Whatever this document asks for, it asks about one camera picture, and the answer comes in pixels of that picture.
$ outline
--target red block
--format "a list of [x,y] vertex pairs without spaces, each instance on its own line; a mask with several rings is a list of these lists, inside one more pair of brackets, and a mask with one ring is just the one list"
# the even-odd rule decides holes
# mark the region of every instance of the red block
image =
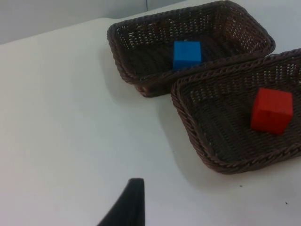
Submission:
[[252,110],[252,129],[282,134],[292,117],[292,93],[274,89],[259,89]]

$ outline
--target red cube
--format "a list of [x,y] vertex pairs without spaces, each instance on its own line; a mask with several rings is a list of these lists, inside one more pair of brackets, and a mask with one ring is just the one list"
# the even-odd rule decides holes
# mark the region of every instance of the red cube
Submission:
[[259,89],[252,110],[252,129],[282,134],[292,117],[292,93],[274,89]]

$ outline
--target white wall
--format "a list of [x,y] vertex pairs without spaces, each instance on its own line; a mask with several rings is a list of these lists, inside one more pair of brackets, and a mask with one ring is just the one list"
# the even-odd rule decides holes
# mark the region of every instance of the white wall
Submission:
[[0,44],[99,17],[146,10],[145,0],[0,0]]
[[147,0],[147,9],[152,10],[163,6],[171,5],[183,0]]

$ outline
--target basket rim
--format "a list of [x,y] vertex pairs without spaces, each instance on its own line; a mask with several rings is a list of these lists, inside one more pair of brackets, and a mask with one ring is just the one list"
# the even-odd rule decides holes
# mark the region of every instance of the basket rim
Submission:
[[[188,67],[188,68],[184,68],[184,69],[180,69],[180,70],[169,70],[169,71],[162,72],[162,73],[153,73],[153,74],[139,75],[139,76],[135,74],[134,68],[131,65],[127,65],[125,62],[126,60],[123,60],[123,58],[126,59],[127,57],[124,57],[124,54],[123,54],[124,50],[121,48],[119,42],[117,41],[117,37],[116,37],[116,29],[117,28],[128,25],[128,24],[132,24],[132,23],[151,22],[151,21],[157,20],[157,18],[162,20],[164,18],[168,18],[169,16],[174,15],[175,13],[182,13],[182,12],[190,11],[192,9],[194,9],[194,10],[202,9],[202,8],[207,8],[207,7],[215,6],[215,5],[219,6],[221,4],[233,7],[235,9],[237,9],[238,11],[240,11],[242,14],[244,14],[244,16],[246,16],[256,26],[256,28],[258,30],[260,30],[263,33],[263,35],[265,35],[267,42],[268,42],[267,46],[263,49],[254,51],[252,53],[244,53],[244,54],[239,54],[239,55],[234,55],[234,56],[230,56],[230,57],[226,57],[226,58],[217,59],[214,61],[208,61],[208,62],[204,62],[200,65],[196,65],[193,67]],[[178,75],[180,78],[182,76],[190,75],[195,72],[210,70],[217,65],[218,66],[229,65],[230,62],[239,63],[239,62],[241,62],[242,58],[244,58],[243,61],[248,61],[248,60],[253,60],[253,59],[259,58],[259,57],[264,57],[267,54],[273,52],[276,47],[274,39],[268,34],[266,29],[263,26],[261,26],[260,23],[258,23],[255,20],[255,18],[247,12],[247,10],[245,8],[243,8],[239,4],[234,3],[230,0],[214,1],[214,2],[210,2],[210,3],[198,5],[198,6],[174,9],[174,10],[170,10],[170,11],[166,11],[166,12],[156,13],[156,14],[147,15],[147,16],[141,16],[138,18],[118,22],[118,23],[112,24],[109,27],[109,29],[107,31],[107,39],[109,41],[109,45],[110,45],[112,53],[113,53],[113,58],[115,60],[115,64],[118,67],[122,78],[127,83],[130,83],[130,84],[147,83],[148,85],[155,84],[158,79],[160,79],[160,81],[168,81],[171,78],[174,78],[175,74]]]
[[235,173],[237,169],[239,169],[239,171],[241,172],[244,172],[247,171],[251,165],[264,161],[265,159],[272,161],[272,159],[276,160],[280,157],[284,158],[285,156],[290,155],[291,151],[300,152],[301,143],[296,143],[292,146],[281,149],[274,149],[273,152],[261,154],[257,157],[249,158],[246,160],[233,162],[222,161],[221,159],[210,154],[213,152],[211,146],[207,146],[204,144],[205,142],[207,142],[207,138],[203,136],[201,128],[197,126],[197,121],[190,114],[184,102],[185,98],[181,94],[181,89],[192,82],[202,82],[206,81],[209,78],[212,79],[214,77],[224,76],[225,74],[235,72],[243,73],[244,71],[248,71],[250,68],[256,69],[258,67],[263,67],[264,65],[269,65],[271,63],[276,63],[282,60],[289,60],[294,57],[301,57],[301,48],[283,52],[280,54],[272,54],[265,58],[257,59],[251,62],[241,63],[239,65],[231,65],[216,70],[210,70],[205,73],[199,73],[190,77],[179,79],[172,85],[171,96],[173,104],[176,107],[178,114],[180,115],[180,118],[184,123],[192,145],[196,149],[197,153],[200,155],[203,162],[208,167],[224,174]]

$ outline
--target black object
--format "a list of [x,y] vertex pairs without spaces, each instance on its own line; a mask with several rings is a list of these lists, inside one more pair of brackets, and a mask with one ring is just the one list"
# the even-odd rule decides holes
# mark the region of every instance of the black object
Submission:
[[133,178],[98,226],[145,226],[144,180]]

